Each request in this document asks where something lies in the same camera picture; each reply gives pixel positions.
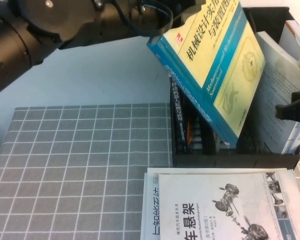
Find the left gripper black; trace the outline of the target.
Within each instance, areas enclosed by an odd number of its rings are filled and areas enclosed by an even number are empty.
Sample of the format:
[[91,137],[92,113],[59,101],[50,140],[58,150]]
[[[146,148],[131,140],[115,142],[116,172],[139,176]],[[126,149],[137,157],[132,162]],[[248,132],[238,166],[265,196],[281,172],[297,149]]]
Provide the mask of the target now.
[[181,12],[180,0],[158,0],[172,11],[172,17],[161,7],[155,8],[149,0],[133,1],[133,23],[139,28],[163,28],[171,23],[173,27],[174,17]]

